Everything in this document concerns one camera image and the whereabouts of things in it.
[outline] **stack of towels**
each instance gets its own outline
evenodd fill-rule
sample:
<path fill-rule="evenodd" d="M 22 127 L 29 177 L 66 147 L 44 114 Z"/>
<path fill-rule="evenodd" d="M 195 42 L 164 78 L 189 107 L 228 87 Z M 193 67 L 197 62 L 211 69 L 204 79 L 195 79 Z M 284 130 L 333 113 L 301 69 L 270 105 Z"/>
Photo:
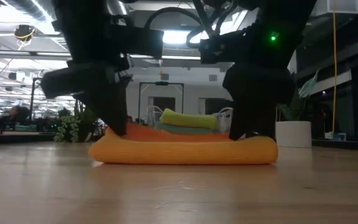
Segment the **stack of towels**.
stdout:
<path fill-rule="evenodd" d="M 173 134 L 213 134 L 217 126 L 218 120 L 212 115 L 185 115 L 165 109 L 155 128 Z"/>

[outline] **white pot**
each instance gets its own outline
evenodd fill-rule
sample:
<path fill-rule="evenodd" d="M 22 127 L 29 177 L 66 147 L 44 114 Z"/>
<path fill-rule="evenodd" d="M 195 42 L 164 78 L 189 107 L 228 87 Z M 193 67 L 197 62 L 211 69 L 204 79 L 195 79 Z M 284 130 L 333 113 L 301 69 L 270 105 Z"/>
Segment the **white pot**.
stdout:
<path fill-rule="evenodd" d="M 277 146 L 311 147 L 311 125 L 309 121 L 276 122 Z"/>

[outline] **cable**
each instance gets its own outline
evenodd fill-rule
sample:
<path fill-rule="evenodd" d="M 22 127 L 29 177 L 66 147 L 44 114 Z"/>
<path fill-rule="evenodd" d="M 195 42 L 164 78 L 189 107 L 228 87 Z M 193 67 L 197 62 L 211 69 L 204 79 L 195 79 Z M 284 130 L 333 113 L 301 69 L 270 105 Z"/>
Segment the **cable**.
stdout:
<path fill-rule="evenodd" d="M 25 46 L 30 45 L 30 44 L 31 44 L 31 41 L 32 41 L 32 40 L 29 40 L 29 41 L 26 43 L 26 42 L 24 42 L 24 41 L 22 41 L 22 40 L 16 40 L 16 44 L 17 44 L 19 47 L 22 46 L 22 45 L 24 45 L 24 47 L 25 47 Z"/>
<path fill-rule="evenodd" d="M 218 19 L 218 23 L 216 23 L 216 28 L 215 28 L 215 34 L 219 35 L 224 20 L 232 11 L 234 11 L 237 8 L 238 5 L 239 5 L 239 0 L 232 0 L 230 7 L 228 7 L 222 13 L 221 17 Z"/>
<path fill-rule="evenodd" d="M 153 20 L 161 15 L 161 14 L 164 14 L 164 13 L 168 13 L 168 12 L 177 12 L 177 13 L 180 13 L 180 14 L 183 14 L 183 15 L 186 15 L 192 19 L 194 19 L 197 23 L 201 24 L 201 21 L 199 19 L 199 17 L 197 17 L 196 15 L 194 15 L 192 12 L 190 11 L 187 11 L 186 9 L 181 9 L 181 8 L 178 8 L 178 7 L 166 7 L 166 8 L 163 8 L 163 9 L 160 9 L 158 11 L 155 11 L 146 21 L 145 25 L 144 25 L 144 28 L 146 29 L 149 29 L 150 28 L 150 25 L 151 23 L 153 22 Z"/>
<path fill-rule="evenodd" d="M 24 36 L 22 36 L 22 37 L 15 35 L 15 37 L 18 38 L 18 39 L 24 39 L 24 38 L 25 38 L 25 41 L 26 41 L 27 38 L 29 38 L 34 32 L 35 32 L 35 29 L 32 29 L 31 33 L 29 33 L 29 34 L 27 34 L 27 35 L 24 35 Z"/>
<path fill-rule="evenodd" d="M 186 5 L 190 6 L 190 9 L 193 9 L 193 6 L 191 6 L 191 4 L 189 4 L 188 2 L 185 2 L 185 1 L 179 2 L 177 7 L 179 7 L 182 3 L 185 3 Z"/>
<path fill-rule="evenodd" d="M 214 23 L 214 21 L 219 17 L 219 15 L 221 14 L 220 10 L 215 10 L 211 17 L 209 18 L 209 22 L 211 24 Z M 204 27 L 203 26 L 198 26 L 197 28 L 193 29 L 186 38 L 186 45 L 191 48 L 191 49 L 197 49 L 200 46 L 200 43 L 198 44 L 193 44 L 190 42 L 190 40 L 195 37 L 197 34 L 199 34 L 200 32 L 204 31 Z"/>
<path fill-rule="evenodd" d="M 338 64 L 337 64 L 337 55 L 336 55 L 336 6 L 337 0 L 334 0 L 334 10 L 333 10 L 333 29 L 334 29 L 334 104 L 333 104 L 333 135 L 335 133 L 335 116 L 336 116 L 336 78 L 338 75 Z"/>
<path fill-rule="evenodd" d="M 204 10 L 204 5 L 200 0 L 193 0 L 194 7 L 196 8 L 197 14 L 200 17 L 201 25 L 204 26 L 205 32 L 208 34 L 209 38 L 212 38 L 214 35 L 214 30 L 212 30 L 211 23 L 209 22 L 208 16 Z"/>

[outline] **wall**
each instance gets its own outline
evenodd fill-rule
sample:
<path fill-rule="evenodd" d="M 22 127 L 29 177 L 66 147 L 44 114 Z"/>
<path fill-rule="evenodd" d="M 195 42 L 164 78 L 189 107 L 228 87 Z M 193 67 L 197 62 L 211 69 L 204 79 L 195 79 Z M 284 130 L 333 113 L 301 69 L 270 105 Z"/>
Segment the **wall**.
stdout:
<path fill-rule="evenodd" d="M 140 98 L 140 117 L 146 116 L 147 107 L 149 104 L 149 97 L 175 97 L 176 111 L 181 113 L 181 92 L 179 92 L 173 85 L 169 86 L 155 86 L 142 85 L 142 94 Z M 184 107 L 185 114 L 199 114 L 200 98 L 224 98 L 231 100 L 229 93 L 221 86 L 207 86 L 207 85 L 190 85 L 185 84 L 184 93 Z M 128 115 L 133 118 L 138 116 L 138 100 L 139 100 L 139 84 L 132 82 L 127 88 L 127 110 Z"/>

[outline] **ceiling duct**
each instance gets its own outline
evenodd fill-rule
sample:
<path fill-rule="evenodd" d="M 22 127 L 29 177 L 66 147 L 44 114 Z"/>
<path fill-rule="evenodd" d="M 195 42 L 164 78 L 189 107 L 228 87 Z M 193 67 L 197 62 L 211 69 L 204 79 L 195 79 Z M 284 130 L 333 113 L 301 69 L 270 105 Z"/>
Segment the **ceiling duct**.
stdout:
<path fill-rule="evenodd" d="M 39 22 L 56 20 L 51 0 L 3 0 L 16 10 L 33 17 Z"/>

